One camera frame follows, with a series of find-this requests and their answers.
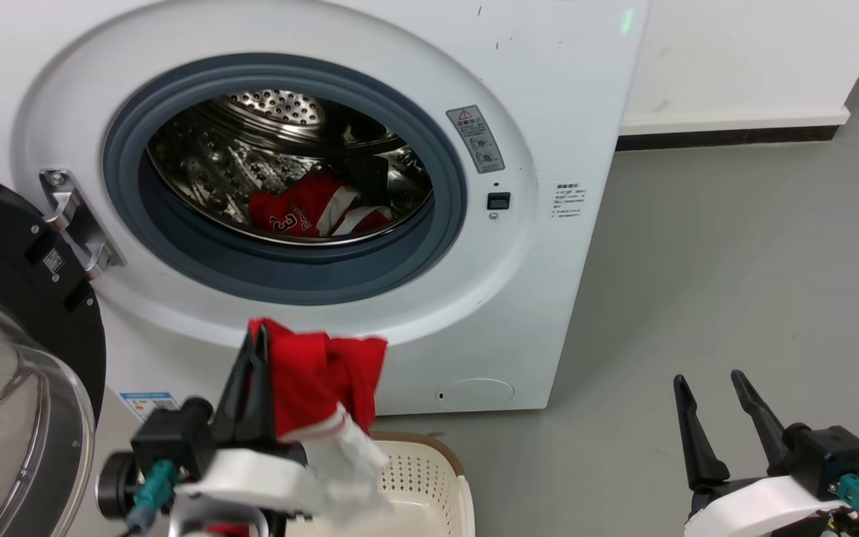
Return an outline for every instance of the door hinge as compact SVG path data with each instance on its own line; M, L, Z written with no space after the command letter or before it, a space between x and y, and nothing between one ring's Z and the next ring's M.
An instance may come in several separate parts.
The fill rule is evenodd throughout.
M125 265L122 255L85 205L71 171L44 169L38 172L38 181L52 211L45 217L45 223L71 245L90 280L98 278L109 266Z

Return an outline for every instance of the washing machine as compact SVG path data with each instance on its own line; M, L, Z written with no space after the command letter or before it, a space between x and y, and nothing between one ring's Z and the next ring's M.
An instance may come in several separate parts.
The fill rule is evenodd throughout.
M251 317L389 340L380 414L544 407L647 4L0 0L0 310L95 411Z

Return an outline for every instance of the red and white clothing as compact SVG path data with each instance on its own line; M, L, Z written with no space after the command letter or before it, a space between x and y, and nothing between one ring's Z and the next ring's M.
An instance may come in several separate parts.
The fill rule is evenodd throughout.
M280 196L254 192L251 224L294 237L336 237L388 224L389 207L362 204L360 192L327 171L307 172Z

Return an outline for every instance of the laundry basket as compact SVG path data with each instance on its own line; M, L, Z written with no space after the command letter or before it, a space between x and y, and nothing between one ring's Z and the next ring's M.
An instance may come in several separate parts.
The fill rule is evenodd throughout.
M389 456L380 486L392 513L335 528L323 519L287 524L287 537L475 537L473 496L459 459L442 442L409 433L373 433Z

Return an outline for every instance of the white stripe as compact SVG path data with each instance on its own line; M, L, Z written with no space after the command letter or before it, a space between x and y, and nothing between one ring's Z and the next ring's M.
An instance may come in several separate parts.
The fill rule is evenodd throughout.
M330 231L334 225L340 222L340 217L344 215L344 211L350 207L353 200L356 200L360 192L352 186L341 186L337 191L330 196L330 201L324 207L324 213L317 220L317 231L321 237L330 237Z
M347 216L344 217L344 221L340 223L340 227L337 227L333 232L334 237L353 232L353 229L364 221L364 218L367 218L373 211L378 210L380 210L379 207L357 207L355 210L348 210Z

